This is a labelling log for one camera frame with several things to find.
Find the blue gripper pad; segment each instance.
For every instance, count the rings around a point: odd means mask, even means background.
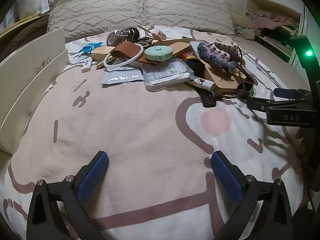
[[[288,99],[295,99],[296,98],[296,92],[292,89],[281,89],[281,88],[275,88],[273,90],[273,94],[277,98],[288,98]]]
[[[239,204],[243,199],[242,186],[223,159],[219,156],[218,152],[223,154],[222,152],[217,151],[211,156],[213,173],[218,177],[230,200]]]
[[[81,205],[91,198],[100,180],[106,174],[108,166],[108,154],[103,152],[79,184],[78,201]]]

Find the green led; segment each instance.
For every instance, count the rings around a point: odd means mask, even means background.
[[[308,50],[308,51],[306,52],[306,55],[310,57],[310,56],[313,55],[313,52],[312,52],[311,50]]]

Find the pile of objects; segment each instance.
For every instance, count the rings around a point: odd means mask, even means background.
[[[97,69],[105,69],[103,86],[144,81],[148,91],[156,92],[185,82],[195,87],[205,107],[224,98],[250,97],[258,84],[237,45],[187,37],[169,40],[161,31],[141,26],[108,30],[104,44],[89,43],[81,51],[91,56],[82,72],[91,69],[93,60]]]

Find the bed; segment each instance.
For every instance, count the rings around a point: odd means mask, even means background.
[[[79,50],[104,42],[103,32],[127,19],[161,30],[168,39],[238,44],[259,82],[257,97],[274,99],[277,87],[307,87],[266,48],[232,36],[231,15],[222,0],[75,0],[59,6],[50,14],[48,31],[64,28],[71,63],[41,91],[17,150],[0,154],[0,212],[10,228],[26,239],[35,183],[76,174],[99,150],[108,153],[110,165],[84,208],[106,239],[217,236],[236,206],[210,167],[216,150],[260,181],[281,178],[293,214],[305,202],[298,128],[267,125],[265,114],[250,111],[238,99],[203,108],[198,94],[184,84],[151,93],[143,82],[102,87],[102,69],[81,73]],[[279,78],[275,65],[291,71],[294,84],[284,75]],[[249,235],[260,207],[241,239]],[[63,206],[61,211],[70,235],[78,239]]]

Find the metal screw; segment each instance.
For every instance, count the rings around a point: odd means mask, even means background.
[[[72,176],[72,175],[68,175],[65,178],[66,182],[71,182],[71,181],[73,181],[73,179],[74,179],[74,176]]]
[[[44,182],[43,179],[40,179],[40,180],[37,181],[37,185],[41,186],[43,184],[43,182]]]
[[[249,181],[249,182],[253,182],[253,181],[254,181],[254,176],[252,176],[252,175],[247,175],[247,176],[245,176],[245,179],[246,179],[247,181]]]
[[[281,179],[277,179],[277,180],[276,180],[276,183],[277,183],[279,186],[281,186],[281,185],[283,184],[283,181],[282,181]]]

